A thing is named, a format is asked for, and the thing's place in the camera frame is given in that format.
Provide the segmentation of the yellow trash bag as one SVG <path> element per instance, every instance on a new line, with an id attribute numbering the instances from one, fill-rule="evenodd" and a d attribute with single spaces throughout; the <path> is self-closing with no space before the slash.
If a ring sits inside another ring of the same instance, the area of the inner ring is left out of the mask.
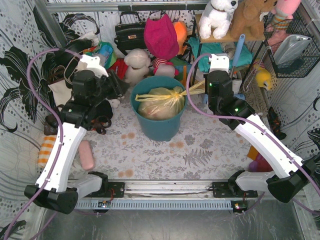
<path id="1" fill-rule="evenodd" d="M 187 91 L 180 86 L 172 89 L 153 88 L 148 94 L 137 94 L 139 102 L 137 112 L 144 118 L 154 121 L 168 120 L 183 111 L 187 103 Z"/>

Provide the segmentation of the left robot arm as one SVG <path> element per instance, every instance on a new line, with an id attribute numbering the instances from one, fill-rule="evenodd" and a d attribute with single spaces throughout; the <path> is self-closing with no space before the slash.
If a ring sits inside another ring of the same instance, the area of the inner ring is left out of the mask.
<path id="1" fill-rule="evenodd" d="M 111 122 L 109 100 L 122 98 L 130 84 L 119 79 L 113 70 L 96 76 L 92 70 L 80 70 L 72 80 L 73 100 L 60 113 L 53 111 L 58 132 L 47 164 L 35 184 L 27 185 L 24 194 L 37 206 L 70 214 L 79 199 L 112 195 L 108 176 L 90 171 L 84 178 L 68 182 L 76 152 L 90 130 L 104 132 Z"/>

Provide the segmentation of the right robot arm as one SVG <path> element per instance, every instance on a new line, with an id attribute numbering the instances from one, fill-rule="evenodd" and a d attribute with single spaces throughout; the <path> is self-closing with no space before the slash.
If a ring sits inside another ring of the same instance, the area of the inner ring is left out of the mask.
<path id="1" fill-rule="evenodd" d="M 254 109 L 234 96 L 233 82 L 224 70 L 207 75 L 208 107 L 219 120 L 244 137 L 263 156 L 272 170 L 249 172 L 240 170 L 228 179 L 233 195 L 240 191 L 269 192 L 282 203 L 288 203 L 304 186 L 312 181 L 317 169 L 313 156 L 307 160 L 290 151 L 263 124 Z"/>

